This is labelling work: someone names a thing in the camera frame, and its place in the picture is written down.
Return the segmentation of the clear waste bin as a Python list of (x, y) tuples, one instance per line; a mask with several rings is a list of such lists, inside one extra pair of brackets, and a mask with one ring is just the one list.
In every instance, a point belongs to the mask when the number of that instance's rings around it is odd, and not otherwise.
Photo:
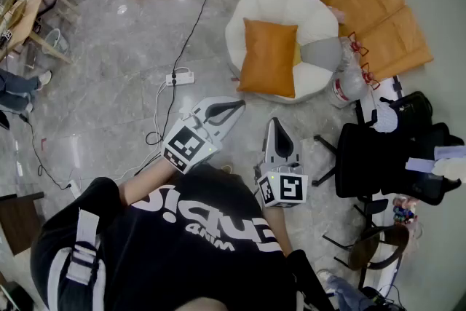
[(69, 51), (69, 43), (64, 37), (59, 28), (52, 29), (45, 37), (45, 42), (48, 43), (54, 50), (67, 55)]

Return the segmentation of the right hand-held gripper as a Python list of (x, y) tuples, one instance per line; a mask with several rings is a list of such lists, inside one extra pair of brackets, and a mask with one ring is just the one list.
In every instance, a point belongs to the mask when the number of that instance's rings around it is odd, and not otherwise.
[(264, 158), (256, 166), (256, 184), (264, 206), (291, 208), (306, 202), (301, 142), (283, 129), (277, 117), (269, 120), (263, 142)]

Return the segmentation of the white power strip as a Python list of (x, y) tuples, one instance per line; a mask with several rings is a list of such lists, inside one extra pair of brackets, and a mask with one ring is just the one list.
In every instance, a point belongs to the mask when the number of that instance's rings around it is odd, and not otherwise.
[(182, 72), (175, 72), (175, 73), (168, 74), (165, 80), (165, 84), (168, 87), (172, 87), (173, 85), (181, 86), (181, 85), (194, 84), (194, 83), (195, 83), (195, 77), (194, 77), (194, 73), (191, 71), (182, 71)]

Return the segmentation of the pink slippers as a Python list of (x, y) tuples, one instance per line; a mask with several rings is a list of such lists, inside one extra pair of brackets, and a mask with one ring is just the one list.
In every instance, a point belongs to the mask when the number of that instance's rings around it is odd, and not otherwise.
[(332, 12), (340, 25), (345, 24), (345, 13), (343, 11), (330, 6), (328, 6), (328, 9)]

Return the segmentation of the black bag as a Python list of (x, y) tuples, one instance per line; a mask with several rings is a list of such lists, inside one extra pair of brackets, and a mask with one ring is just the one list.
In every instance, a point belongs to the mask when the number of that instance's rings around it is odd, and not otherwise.
[(384, 97), (379, 99), (387, 103), (396, 113), (398, 132), (414, 132), (431, 126), (433, 123), (433, 108), (427, 97), (421, 91), (415, 91), (396, 101)]

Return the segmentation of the person's black printed t-shirt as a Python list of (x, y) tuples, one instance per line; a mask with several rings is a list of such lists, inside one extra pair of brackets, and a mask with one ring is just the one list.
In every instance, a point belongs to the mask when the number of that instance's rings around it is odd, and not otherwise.
[(94, 179), (42, 226), (30, 267), (49, 311), (332, 310), (239, 176), (199, 165), (126, 207), (119, 185)]

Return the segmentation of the dark wooden cabinet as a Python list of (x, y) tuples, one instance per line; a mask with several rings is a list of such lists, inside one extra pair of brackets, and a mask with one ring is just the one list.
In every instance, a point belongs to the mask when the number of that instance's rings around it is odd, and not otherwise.
[(13, 256), (29, 249), (36, 239), (41, 223), (34, 202), (42, 198), (43, 192), (0, 197), (0, 226)]

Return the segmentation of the person's left forearm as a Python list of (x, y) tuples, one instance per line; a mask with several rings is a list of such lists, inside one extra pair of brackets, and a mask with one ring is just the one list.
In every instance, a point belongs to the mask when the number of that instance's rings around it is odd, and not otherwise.
[(136, 203), (164, 185), (177, 169), (165, 158), (156, 162), (137, 176), (119, 185), (119, 197), (123, 206)]

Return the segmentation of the black office chair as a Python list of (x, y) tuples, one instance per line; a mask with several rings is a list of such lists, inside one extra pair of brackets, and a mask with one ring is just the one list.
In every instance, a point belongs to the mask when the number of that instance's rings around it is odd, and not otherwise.
[(333, 178), (340, 198), (356, 197), (368, 202), (377, 193), (402, 194), (428, 205), (439, 205), (447, 192), (461, 186), (460, 180), (405, 169), (410, 157), (433, 160), (436, 146), (464, 145), (445, 123), (432, 123), (414, 132), (379, 133), (372, 128), (375, 121), (376, 113), (365, 124), (345, 124), (336, 146), (315, 135), (314, 140), (334, 154), (335, 165), (314, 180), (313, 186)]

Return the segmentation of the person's right forearm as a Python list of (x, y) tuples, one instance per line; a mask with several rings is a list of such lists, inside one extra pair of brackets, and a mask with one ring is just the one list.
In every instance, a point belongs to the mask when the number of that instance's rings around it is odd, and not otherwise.
[(266, 219), (270, 229), (275, 235), (285, 257), (293, 252), (290, 238), (285, 223), (285, 214), (282, 208), (263, 207), (264, 218)]

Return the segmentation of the pale cloth pile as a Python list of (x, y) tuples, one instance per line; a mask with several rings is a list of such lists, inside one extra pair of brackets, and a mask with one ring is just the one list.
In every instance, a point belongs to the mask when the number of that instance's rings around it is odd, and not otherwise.
[(466, 146), (436, 146), (433, 160), (410, 157), (405, 169), (466, 183)]

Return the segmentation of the grey seat pad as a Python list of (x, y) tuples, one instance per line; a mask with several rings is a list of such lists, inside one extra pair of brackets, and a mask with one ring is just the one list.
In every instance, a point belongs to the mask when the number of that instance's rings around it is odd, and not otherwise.
[(341, 62), (342, 46), (338, 37), (332, 37), (302, 45), (300, 53), (304, 63), (335, 72)]

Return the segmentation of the colourful small bottles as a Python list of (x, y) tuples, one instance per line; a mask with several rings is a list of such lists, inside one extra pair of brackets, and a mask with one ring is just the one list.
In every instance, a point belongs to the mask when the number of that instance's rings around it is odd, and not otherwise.
[(396, 224), (412, 224), (417, 220), (416, 205), (418, 199), (397, 194), (392, 201), (393, 204), (393, 221)]

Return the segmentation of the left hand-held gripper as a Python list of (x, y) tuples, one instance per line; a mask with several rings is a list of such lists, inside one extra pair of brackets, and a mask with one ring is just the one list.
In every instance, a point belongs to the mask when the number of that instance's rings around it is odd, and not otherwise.
[(222, 150), (222, 140), (244, 110), (245, 101), (239, 98), (217, 96), (201, 100), (165, 136), (162, 156), (181, 173), (188, 173)]

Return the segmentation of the round wooden stool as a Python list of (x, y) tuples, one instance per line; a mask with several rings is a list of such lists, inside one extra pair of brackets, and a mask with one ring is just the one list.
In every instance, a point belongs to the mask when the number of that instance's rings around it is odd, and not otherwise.
[[(342, 261), (337, 257), (334, 257), (334, 259), (352, 271), (360, 271), (359, 289), (363, 288), (368, 270), (379, 271), (386, 269), (402, 258), (408, 246), (409, 237), (409, 230), (402, 224), (368, 228), (350, 245), (342, 245), (323, 235), (325, 240), (348, 253), (347, 261)], [(381, 245), (390, 246), (393, 249), (392, 253), (381, 261), (372, 261)]]

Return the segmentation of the light wooden table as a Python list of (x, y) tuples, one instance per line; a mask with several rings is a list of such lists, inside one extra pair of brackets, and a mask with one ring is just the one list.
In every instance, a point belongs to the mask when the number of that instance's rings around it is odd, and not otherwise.
[[(77, 9), (77, 3), (75, 0), (58, 0), (68, 7), (73, 13), (79, 15)], [(34, 30), (33, 26), (36, 22), (39, 13), (39, 7), (42, 0), (19, 0), (13, 7), (12, 11), (14, 12), (18, 7), (23, 7), (23, 16), (21, 19), (14, 24), (12, 27), (7, 27), (11, 31), (11, 38), (7, 41), (6, 46), (3, 49), (0, 49), (0, 62), (5, 59), (15, 48), (16, 46), (23, 44), (23, 42), (29, 38), (32, 41), (36, 42), (39, 46), (45, 48), (46, 51), (50, 52), (52, 56), (61, 59), (62, 61), (72, 64), (72, 60), (65, 56), (63, 53), (55, 50), (49, 43), (47, 43), (43, 38), (40, 37)]]

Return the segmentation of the white crumpled paper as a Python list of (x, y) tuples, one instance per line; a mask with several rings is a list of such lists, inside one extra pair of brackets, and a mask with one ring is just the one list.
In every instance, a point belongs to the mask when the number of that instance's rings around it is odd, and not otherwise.
[(398, 128), (398, 115), (388, 103), (376, 104), (376, 121), (372, 128), (379, 133), (392, 133)]

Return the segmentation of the orange quilted mat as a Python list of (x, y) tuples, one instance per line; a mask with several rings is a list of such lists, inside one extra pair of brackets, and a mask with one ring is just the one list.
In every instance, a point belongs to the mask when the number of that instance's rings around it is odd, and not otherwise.
[(405, 0), (322, 0), (345, 14), (340, 36), (355, 33), (368, 50), (360, 59), (378, 81), (433, 60), (416, 18)]

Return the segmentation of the white round pouf seat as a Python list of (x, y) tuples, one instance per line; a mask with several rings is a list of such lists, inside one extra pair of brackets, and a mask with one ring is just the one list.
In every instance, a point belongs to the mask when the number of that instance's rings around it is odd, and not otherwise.
[[(244, 18), (297, 25), (296, 43), (301, 46), (321, 39), (339, 38), (338, 21), (321, 0), (240, 0), (225, 30), (229, 66), (235, 76), (240, 75), (246, 54)], [(293, 67), (294, 98), (266, 94), (259, 96), (278, 103), (300, 103), (322, 91), (333, 73), (301, 61)]]

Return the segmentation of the orange cushion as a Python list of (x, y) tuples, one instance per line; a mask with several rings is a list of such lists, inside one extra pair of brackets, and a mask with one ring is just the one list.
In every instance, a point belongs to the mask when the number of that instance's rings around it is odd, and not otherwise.
[(293, 61), (297, 25), (243, 19), (246, 54), (240, 72), (240, 92), (296, 96)]

